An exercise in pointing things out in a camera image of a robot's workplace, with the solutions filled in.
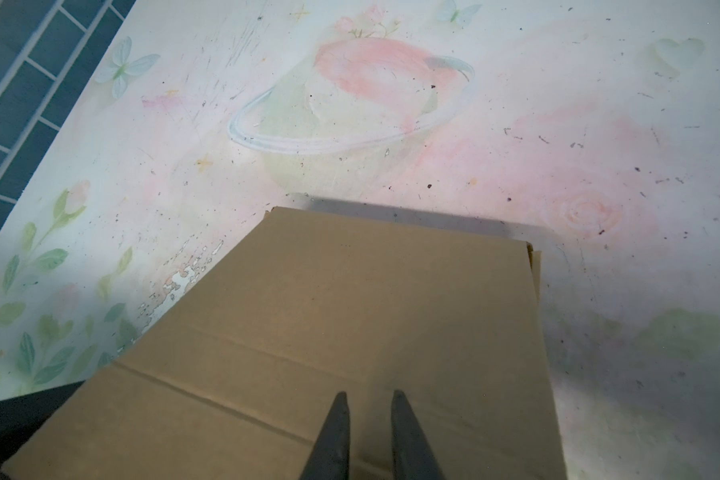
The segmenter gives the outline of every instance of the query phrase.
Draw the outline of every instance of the planet illustration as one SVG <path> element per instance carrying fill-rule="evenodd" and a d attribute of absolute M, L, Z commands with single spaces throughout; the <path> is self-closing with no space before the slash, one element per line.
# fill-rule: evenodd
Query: planet illustration
<path fill-rule="evenodd" d="M 474 70 L 389 38 L 321 46 L 229 122 L 289 192 L 359 196 L 468 105 Z"/>

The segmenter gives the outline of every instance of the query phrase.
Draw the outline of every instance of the black object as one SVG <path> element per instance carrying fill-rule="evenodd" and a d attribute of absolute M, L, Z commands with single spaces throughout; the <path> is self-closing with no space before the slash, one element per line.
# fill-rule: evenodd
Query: black object
<path fill-rule="evenodd" d="M 395 480 L 445 480 L 411 404 L 401 390 L 392 397 L 392 465 Z M 328 411 L 299 480 L 349 478 L 349 405 L 339 392 Z"/>
<path fill-rule="evenodd" d="M 77 390 L 82 382 L 0 402 L 0 466 Z M 0 473 L 0 479 L 8 479 Z"/>

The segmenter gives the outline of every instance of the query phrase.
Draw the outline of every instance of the cardboard box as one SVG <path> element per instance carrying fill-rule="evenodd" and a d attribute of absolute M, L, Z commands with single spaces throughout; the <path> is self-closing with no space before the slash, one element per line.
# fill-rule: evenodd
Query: cardboard box
<path fill-rule="evenodd" d="M 3 465 L 14 480 L 298 478 L 334 395 L 391 478 L 402 389 L 449 480 L 565 479 L 538 252 L 275 208 Z"/>

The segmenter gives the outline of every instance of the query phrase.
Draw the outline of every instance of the yellow star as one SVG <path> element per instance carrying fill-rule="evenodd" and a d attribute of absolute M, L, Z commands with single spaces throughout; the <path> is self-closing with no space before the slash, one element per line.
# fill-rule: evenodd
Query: yellow star
<path fill-rule="evenodd" d="M 308 14 L 309 14 L 309 12 L 308 12 L 307 10 L 305 10 L 305 7 L 306 7 L 306 5 L 302 4 L 302 7 L 301 7 L 301 9 L 298 10 L 298 12 L 294 12 L 294 13 L 291 14 L 291 15 L 293 15 L 293 16 L 296 17 L 296 21 L 297 21 L 297 22 L 298 22 L 299 20 L 301 20 L 304 15 L 308 15 Z"/>
<path fill-rule="evenodd" d="M 213 165 L 213 162 L 211 160 L 208 160 L 208 154 L 206 154 L 201 159 L 196 161 L 195 165 L 197 165 L 197 167 L 200 168 L 200 172 L 202 173 L 205 170 L 205 168 L 208 168 L 211 165 Z"/>

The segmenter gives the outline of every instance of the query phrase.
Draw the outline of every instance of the brown cardboard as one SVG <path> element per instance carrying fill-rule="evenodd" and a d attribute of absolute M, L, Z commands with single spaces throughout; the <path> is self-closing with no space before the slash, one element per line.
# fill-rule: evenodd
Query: brown cardboard
<path fill-rule="evenodd" d="M 275 208 L 3 470 L 294 479 L 346 390 L 353 477 L 391 478 L 403 389 L 450 480 L 565 479 L 539 271 L 525 242 Z"/>

